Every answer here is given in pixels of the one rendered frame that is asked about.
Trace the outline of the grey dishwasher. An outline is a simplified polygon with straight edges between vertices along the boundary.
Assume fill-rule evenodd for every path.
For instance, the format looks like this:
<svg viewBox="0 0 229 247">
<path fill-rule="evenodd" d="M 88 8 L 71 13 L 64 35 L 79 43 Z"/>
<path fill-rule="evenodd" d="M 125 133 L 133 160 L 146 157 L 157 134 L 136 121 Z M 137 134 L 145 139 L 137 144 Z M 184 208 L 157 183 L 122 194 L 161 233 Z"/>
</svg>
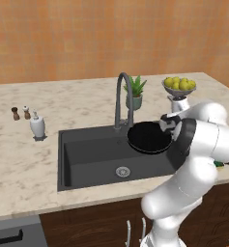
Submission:
<svg viewBox="0 0 229 247">
<path fill-rule="evenodd" d="M 0 247 L 48 247 L 38 215 L 0 221 L 0 238 L 17 235 L 23 230 L 21 241 L 0 244 Z"/>
</svg>

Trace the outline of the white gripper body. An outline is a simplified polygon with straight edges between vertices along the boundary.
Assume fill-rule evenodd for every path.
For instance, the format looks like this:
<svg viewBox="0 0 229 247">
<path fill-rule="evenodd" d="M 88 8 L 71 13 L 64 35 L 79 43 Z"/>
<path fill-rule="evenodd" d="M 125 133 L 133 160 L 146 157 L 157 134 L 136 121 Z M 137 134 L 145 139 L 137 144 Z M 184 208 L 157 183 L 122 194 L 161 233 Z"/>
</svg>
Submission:
<svg viewBox="0 0 229 247">
<path fill-rule="evenodd" d="M 189 108 L 189 104 L 188 104 L 186 96 L 182 96 L 182 97 L 174 97 L 173 96 L 172 97 L 172 99 L 171 99 L 171 111 L 173 113 L 185 111 L 188 108 Z"/>
</svg>

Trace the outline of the dark wood cupboard door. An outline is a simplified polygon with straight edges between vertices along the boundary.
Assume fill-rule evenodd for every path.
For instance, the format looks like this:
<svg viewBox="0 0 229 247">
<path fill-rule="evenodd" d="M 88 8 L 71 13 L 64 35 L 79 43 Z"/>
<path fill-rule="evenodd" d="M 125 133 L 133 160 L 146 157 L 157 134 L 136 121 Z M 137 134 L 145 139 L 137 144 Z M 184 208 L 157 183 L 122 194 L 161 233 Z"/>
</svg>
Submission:
<svg viewBox="0 0 229 247">
<path fill-rule="evenodd" d="M 229 183 L 214 186 L 180 227 L 187 247 L 229 247 Z"/>
<path fill-rule="evenodd" d="M 48 247 L 138 247 L 140 199 L 85 206 L 40 216 Z"/>
</svg>

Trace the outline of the black round pan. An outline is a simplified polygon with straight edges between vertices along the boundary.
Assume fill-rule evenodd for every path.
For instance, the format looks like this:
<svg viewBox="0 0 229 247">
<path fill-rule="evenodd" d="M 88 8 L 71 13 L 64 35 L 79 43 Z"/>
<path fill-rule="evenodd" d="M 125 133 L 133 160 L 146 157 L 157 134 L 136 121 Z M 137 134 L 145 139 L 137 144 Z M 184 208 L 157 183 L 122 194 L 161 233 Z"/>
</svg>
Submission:
<svg viewBox="0 0 229 247">
<path fill-rule="evenodd" d="M 147 154 L 166 151 L 172 143 L 171 133 L 163 132 L 158 122 L 136 123 L 127 137 L 132 148 Z"/>
</svg>

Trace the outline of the dark grey sink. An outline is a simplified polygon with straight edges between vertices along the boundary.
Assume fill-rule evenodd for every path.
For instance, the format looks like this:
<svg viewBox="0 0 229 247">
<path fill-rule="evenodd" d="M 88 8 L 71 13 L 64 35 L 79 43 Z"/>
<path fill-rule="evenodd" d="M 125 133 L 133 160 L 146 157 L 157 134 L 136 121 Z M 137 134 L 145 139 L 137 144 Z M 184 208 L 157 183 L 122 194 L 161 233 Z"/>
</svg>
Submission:
<svg viewBox="0 0 229 247">
<path fill-rule="evenodd" d="M 185 158 L 172 146 L 157 153 L 135 150 L 128 128 L 112 125 L 58 133 L 59 191 L 174 174 Z"/>
</svg>

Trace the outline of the grey arched tap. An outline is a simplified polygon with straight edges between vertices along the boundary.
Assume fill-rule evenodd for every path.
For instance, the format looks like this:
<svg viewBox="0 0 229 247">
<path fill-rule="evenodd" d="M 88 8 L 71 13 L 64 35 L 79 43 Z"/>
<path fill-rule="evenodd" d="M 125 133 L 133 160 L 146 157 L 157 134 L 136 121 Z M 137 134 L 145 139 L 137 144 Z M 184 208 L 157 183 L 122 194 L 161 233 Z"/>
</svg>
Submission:
<svg viewBox="0 0 229 247">
<path fill-rule="evenodd" d="M 121 84 L 122 80 L 125 80 L 126 86 L 128 87 L 128 96 L 129 96 L 129 112 L 128 112 L 128 126 L 129 128 L 133 127 L 133 101 L 132 101 L 132 88 L 129 81 L 129 77 L 125 72 L 121 72 L 118 77 L 117 81 L 117 88 L 116 88 L 116 107 L 115 107 L 115 123 L 114 128 L 116 130 L 120 130 L 121 124 Z"/>
</svg>

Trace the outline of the white soap dispenser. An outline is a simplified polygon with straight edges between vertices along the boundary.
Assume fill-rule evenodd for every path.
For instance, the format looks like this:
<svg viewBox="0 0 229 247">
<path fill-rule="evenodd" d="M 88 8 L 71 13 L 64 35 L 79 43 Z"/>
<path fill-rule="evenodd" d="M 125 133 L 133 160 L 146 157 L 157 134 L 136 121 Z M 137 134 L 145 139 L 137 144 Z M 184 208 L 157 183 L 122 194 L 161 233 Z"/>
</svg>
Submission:
<svg viewBox="0 0 229 247">
<path fill-rule="evenodd" d="M 44 119 L 38 115 L 36 110 L 33 111 L 33 116 L 30 119 L 30 127 L 36 141 L 43 141 L 46 138 Z"/>
</svg>

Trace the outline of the brown shaker with white top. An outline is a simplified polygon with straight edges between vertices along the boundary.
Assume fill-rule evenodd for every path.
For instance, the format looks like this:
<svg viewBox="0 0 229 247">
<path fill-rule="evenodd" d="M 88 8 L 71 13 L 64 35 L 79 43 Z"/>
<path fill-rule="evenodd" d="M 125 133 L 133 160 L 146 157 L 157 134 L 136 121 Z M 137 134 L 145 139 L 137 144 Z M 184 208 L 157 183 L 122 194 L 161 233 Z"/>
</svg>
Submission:
<svg viewBox="0 0 229 247">
<path fill-rule="evenodd" d="M 24 118 L 26 119 L 26 120 L 30 120 L 31 119 L 31 115 L 30 115 L 30 113 L 29 113 L 29 107 L 28 106 L 23 106 L 23 111 L 24 111 Z"/>
</svg>

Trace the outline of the green plant in pot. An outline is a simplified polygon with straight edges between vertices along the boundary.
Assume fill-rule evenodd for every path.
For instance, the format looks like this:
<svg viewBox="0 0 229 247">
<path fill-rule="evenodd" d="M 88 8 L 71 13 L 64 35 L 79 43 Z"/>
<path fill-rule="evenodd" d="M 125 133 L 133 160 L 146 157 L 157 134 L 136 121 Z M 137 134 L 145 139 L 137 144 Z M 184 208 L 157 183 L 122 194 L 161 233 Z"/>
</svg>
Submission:
<svg viewBox="0 0 229 247">
<path fill-rule="evenodd" d="M 147 81 L 141 81 L 141 76 L 138 75 L 135 79 L 129 76 L 129 82 L 132 89 L 132 106 L 133 110 L 138 110 L 142 105 L 143 88 Z"/>
</svg>

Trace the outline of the grey pedestal fruit bowl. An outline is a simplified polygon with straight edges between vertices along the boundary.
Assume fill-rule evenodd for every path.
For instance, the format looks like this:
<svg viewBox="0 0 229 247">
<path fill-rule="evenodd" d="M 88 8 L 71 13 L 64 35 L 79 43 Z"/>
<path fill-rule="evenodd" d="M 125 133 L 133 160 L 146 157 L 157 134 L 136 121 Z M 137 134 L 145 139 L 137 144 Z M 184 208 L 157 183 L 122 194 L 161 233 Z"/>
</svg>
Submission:
<svg viewBox="0 0 229 247">
<path fill-rule="evenodd" d="M 164 84 L 164 81 L 161 81 L 161 85 L 163 86 L 163 88 L 165 89 L 165 91 L 166 91 L 169 95 L 171 95 L 172 97 L 175 97 L 175 98 L 182 98 L 182 97 L 188 96 L 188 95 L 190 95 L 192 92 L 195 91 L 195 88 L 193 88 L 193 89 L 191 89 L 191 90 L 186 90 L 186 91 L 175 90 L 175 89 L 172 89 L 172 88 L 167 87 L 167 86 Z"/>
</svg>

